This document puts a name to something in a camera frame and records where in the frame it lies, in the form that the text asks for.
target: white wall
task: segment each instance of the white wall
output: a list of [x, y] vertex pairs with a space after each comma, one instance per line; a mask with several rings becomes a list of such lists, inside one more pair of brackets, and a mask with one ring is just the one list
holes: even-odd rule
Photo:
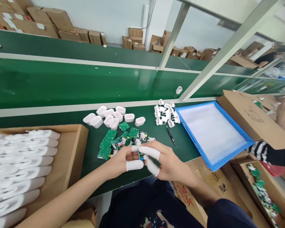
[[[166, 30], [172, 31], [181, 2], [173, 1], [171, 11], [166, 24]], [[234, 34], [227, 28], [218, 26], [220, 20], [204, 13], [194, 7], [190, 7], [180, 33], [176, 39], [175, 46], [193, 46], [197, 50], [204, 51], [206, 48], [222, 48], [228, 39]], [[242, 47], [246, 49], [253, 41], [265, 42], [266, 40], [253, 36]]]
[[101, 31], [108, 43], [122, 44], [128, 27], [141, 27], [144, 4], [150, 0], [31, 0], [34, 5], [67, 11], [75, 27]]

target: circuit board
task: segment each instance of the circuit board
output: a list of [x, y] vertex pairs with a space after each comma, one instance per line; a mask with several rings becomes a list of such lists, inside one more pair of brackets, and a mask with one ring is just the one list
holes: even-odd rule
[[108, 130], [107, 134], [105, 135], [104, 139], [102, 140], [99, 146], [100, 150], [97, 155], [98, 158], [105, 160], [109, 159], [111, 153], [111, 145], [112, 145], [111, 142], [115, 139], [116, 135], [117, 135], [116, 130], [111, 130], [111, 129]]
[[136, 128], [131, 128], [130, 130], [130, 133], [129, 133], [129, 137], [130, 138], [133, 138], [133, 139], [136, 139], [138, 137], [138, 133], [139, 133], [139, 130], [136, 129]]
[[130, 126], [128, 125], [127, 122], [122, 122], [121, 124], [118, 125], [118, 127], [122, 130], [122, 131], [125, 131], [127, 129], [130, 128]]
[[127, 138], [124, 146], [131, 146], [131, 145], [132, 145], [132, 138]]

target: open cardboard box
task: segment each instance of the open cardboard box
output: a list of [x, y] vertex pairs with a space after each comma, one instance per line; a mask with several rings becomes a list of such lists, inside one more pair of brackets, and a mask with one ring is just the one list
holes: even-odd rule
[[285, 131], [262, 109], [243, 93], [223, 92], [217, 102], [254, 141], [264, 140], [275, 150], [285, 149]]
[[40, 187], [39, 197], [25, 206], [27, 212], [24, 219], [79, 181], [89, 133], [89, 130], [83, 125], [69, 124], [3, 128], [0, 129], [0, 134], [23, 134], [26, 133], [26, 130], [53, 130], [60, 133], [61, 136], [58, 139], [58, 152], [51, 164], [52, 171], [46, 176], [44, 184]]
[[264, 217], [270, 224], [272, 228], [274, 228], [274, 224], [271, 221], [270, 216], [264, 209], [258, 195], [253, 189], [253, 185], [255, 183], [254, 176], [251, 175], [249, 169], [247, 168], [247, 164], [251, 163], [254, 165], [260, 172], [261, 178], [265, 182], [264, 188], [267, 190], [267, 193], [275, 204], [280, 208], [280, 218], [277, 222], [280, 228], [285, 228], [285, 192], [282, 190], [280, 185], [274, 180], [274, 178], [270, 175], [270, 173], [266, 170], [266, 168], [257, 160], [252, 159], [250, 155], [238, 158], [236, 160], [231, 161], [231, 166], [234, 168], [245, 188], [249, 192], [250, 196], [263, 213]]
[[[244, 204], [243, 200], [233, 190], [231, 183], [227, 180], [223, 172], [219, 169], [212, 172], [205, 164], [202, 157], [187, 162], [191, 171], [203, 179], [221, 198], [229, 199], [240, 206], [250, 218], [253, 214]], [[175, 196], [179, 198], [187, 207], [187, 210], [204, 226], [207, 227], [208, 216], [201, 205], [195, 200], [187, 186], [180, 182], [172, 182]]]

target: stacked cardboard boxes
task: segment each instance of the stacked cardboard boxes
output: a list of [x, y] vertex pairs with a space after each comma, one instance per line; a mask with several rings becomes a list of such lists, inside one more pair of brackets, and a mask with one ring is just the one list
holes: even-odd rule
[[122, 36], [123, 47], [126, 49], [145, 51], [143, 44], [143, 30], [139, 28], [128, 28], [129, 36]]

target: cardboard box lid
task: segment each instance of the cardboard box lid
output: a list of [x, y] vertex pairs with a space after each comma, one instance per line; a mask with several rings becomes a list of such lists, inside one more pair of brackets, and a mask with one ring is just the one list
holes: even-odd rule
[[232, 61], [235, 61], [237, 64], [246, 67], [246, 68], [250, 68], [250, 69], [255, 69], [258, 67], [258, 64], [249, 61], [248, 59], [246, 59], [243, 56], [240, 55], [235, 55], [233, 57], [230, 58]]
[[217, 102], [254, 141], [264, 140], [273, 149], [285, 149], [285, 131], [262, 109], [239, 92], [223, 92]]

